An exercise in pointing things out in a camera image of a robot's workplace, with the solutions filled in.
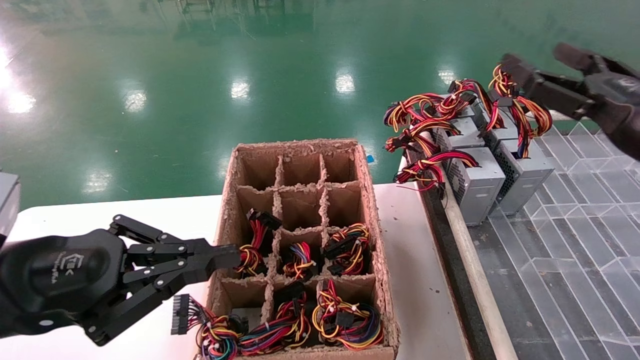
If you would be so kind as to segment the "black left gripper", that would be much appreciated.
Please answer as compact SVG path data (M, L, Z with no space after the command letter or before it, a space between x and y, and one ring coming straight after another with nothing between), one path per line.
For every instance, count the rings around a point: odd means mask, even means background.
M119 237L135 244L126 251ZM151 266L122 268L125 251L133 264ZM241 259L235 244L183 240L123 214L109 232L10 242L1 249L1 335L80 325L96 346L105 346L184 287Z

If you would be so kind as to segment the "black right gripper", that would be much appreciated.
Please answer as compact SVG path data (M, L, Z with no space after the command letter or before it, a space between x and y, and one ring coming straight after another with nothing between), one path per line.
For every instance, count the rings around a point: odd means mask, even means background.
M618 150L638 161L639 71L566 42L558 43L552 53L559 62L581 72L583 80L539 70L512 53L504 54L500 65L525 98L577 121L590 118Z

